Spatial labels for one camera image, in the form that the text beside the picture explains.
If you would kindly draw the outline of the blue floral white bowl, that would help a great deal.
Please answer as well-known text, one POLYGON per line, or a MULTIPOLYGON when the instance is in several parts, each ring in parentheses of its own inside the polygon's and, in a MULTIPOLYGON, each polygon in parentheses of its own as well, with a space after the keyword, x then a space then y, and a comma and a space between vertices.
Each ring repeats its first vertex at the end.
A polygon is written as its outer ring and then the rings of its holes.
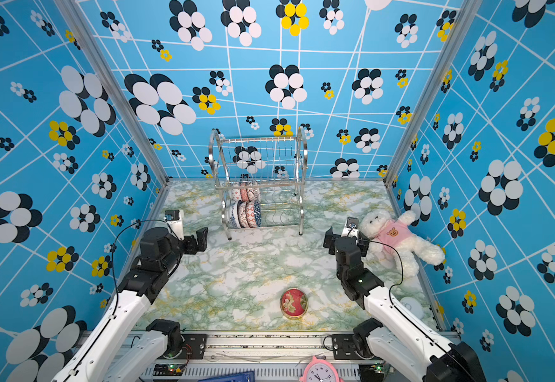
POLYGON ((228 224, 231 229, 240 229, 242 226, 239 221, 239 201, 232 201, 227 210, 228 224))

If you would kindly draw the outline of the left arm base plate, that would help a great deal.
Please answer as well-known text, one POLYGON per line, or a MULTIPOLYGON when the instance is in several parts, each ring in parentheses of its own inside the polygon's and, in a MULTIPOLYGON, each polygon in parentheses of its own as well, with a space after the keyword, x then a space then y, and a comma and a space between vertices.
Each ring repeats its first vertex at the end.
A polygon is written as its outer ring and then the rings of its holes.
POLYGON ((181 350, 169 351, 162 357, 166 360, 202 360, 207 348, 207 334, 185 333, 182 335, 181 350))

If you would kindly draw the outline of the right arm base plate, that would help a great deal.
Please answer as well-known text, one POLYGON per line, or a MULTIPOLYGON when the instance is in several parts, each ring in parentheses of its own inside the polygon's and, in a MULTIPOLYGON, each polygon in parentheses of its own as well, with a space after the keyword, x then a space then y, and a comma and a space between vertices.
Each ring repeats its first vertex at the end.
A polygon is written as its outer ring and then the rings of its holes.
POLYGON ((331 335, 333 358, 338 361, 359 361, 366 359, 363 339, 358 334, 331 335))

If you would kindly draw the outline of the dark blue patterned bowl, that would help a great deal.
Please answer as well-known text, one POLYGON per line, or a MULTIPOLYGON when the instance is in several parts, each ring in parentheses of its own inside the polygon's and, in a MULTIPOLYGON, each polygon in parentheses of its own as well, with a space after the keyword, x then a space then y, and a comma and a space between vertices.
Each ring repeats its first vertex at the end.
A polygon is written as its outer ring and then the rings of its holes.
POLYGON ((261 227, 261 208, 258 201, 248 202, 246 205, 246 219, 251 228, 261 227))

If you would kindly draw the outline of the red striped white bowl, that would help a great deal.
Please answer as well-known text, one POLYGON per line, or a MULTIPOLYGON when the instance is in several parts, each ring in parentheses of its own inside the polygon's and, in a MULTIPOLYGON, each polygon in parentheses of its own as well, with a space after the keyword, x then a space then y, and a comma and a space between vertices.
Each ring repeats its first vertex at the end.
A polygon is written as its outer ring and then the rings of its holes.
POLYGON ((261 193, 258 187, 250 187, 247 193, 248 193, 248 198, 251 202, 260 202, 261 193))

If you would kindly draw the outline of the black leaf patterned bowl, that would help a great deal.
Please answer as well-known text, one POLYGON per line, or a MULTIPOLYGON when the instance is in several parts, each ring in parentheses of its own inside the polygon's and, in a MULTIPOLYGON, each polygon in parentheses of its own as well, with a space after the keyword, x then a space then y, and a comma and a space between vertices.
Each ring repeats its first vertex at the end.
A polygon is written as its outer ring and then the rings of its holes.
POLYGON ((248 202, 250 200, 247 188, 241 188, 240 189, 240 194, 241 194, 241 198, 244 202, 248 202))

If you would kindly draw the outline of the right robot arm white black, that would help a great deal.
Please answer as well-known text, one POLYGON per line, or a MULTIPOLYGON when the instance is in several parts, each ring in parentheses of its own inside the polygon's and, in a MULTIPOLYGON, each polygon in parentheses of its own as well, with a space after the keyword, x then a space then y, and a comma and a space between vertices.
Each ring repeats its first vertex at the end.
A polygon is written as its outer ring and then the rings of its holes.
POLYGON ((476 352, 431 329, 394 297, 363 264, 369 240, 351 229, 326 231, 323 246, 336 257, 336 277, 345 295, 371 317, 354 329, 360 357, 378 357, 410 381, 484 381, 476 352))

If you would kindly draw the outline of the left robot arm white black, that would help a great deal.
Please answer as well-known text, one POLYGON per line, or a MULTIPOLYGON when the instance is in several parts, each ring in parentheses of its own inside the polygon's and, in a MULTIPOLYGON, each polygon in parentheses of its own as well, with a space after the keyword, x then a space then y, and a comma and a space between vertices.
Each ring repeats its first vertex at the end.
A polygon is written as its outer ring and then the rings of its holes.
POLYGON ((131 330, 156 301, 185 255, 207 249, 208 228, 177 236, 171 224, 146 231, 128 273, 117 286, 109 310, 80 350, 52 381, 137 381, 157 359, 183 354, 191 360, 178 322, 156 319, 137 344, 116 358, 131 330))

